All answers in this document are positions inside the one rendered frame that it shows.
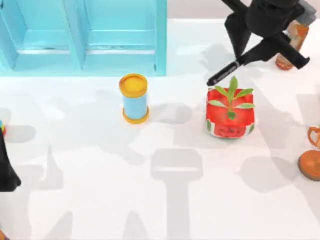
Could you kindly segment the pale grey rounded box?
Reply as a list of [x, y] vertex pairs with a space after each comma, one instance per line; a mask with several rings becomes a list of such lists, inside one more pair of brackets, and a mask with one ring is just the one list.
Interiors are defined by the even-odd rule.
[[296, 21], [299, 24], [310, 26], [316, 20], [317, 10], [306, 0], [299, 0], [299, 4], [304, 8], [304, 13]]

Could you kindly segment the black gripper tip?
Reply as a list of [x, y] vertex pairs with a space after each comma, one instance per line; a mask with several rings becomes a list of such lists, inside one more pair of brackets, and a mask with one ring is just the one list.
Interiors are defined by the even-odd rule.
[[10, 163], [4, 136], [0, 129], [0, 193], [13, 192], [21, 183], [21, 179]]

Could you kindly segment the red pot with green plant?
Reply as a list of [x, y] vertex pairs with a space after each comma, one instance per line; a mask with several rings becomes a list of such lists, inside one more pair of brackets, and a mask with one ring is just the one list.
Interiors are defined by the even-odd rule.
[[252, 88], [238, 88], [232, 77], [228, 88], [210, 87], [206, 97], [205, 125], [218, 138], [240, 139], [255, 128]]

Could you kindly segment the light blue rack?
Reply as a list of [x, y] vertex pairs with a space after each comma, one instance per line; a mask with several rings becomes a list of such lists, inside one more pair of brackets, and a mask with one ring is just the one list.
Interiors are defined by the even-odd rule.
[[0, 0], [0, 76], [164, 76], [167, 0]]

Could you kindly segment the orange bottle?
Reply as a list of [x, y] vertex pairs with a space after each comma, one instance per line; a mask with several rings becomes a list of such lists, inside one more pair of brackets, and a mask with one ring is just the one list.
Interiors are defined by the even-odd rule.
[[[287, 35], [290, 37], [290, 45], [300, 51], [307, 34], [309, 32], [309, 26], [306, 24], [299, 23], [297, 20], [292, 21], [287, 28]], [[275, 59], [275, 65], [284, 71], [288, 71], [293, 68], [293, 64], [289, 62], [283, 55], [280, 53]]]

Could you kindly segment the black marker pen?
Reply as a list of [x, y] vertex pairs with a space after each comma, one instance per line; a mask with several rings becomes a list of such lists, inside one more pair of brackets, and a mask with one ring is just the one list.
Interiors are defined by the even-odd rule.
[[229, 63], [227, 66], [225, 66], [223, 69], [215, 73], [213, 76], [211, 76], [207, 81], [208, 87], [213, 87], [217, 83], [219, 83], [221, 80], [223, 80], [225, 77], [227, 77], [229, 74], [234, 72], [237, 68], [239, 68], [243, 63], [241, 61], [235, 60], [231, 63]]

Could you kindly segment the orange trophy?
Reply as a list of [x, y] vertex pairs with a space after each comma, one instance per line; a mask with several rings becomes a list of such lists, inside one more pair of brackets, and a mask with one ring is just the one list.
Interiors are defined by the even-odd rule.
[[309, 143], [316, 149], [303, 152], [297, 162], [300, 172], [312, 181], [320, 182], [320, 125], [307, 130]]

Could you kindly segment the blue and yellow can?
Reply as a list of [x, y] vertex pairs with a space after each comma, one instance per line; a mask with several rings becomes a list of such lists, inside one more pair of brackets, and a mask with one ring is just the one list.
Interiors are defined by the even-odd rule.
[[149, 116], [147, 105], [147, 79], [137, 73], [126, 74], [119, 81], [123, 97], [122, 115], [131, 124], [144, 123]]

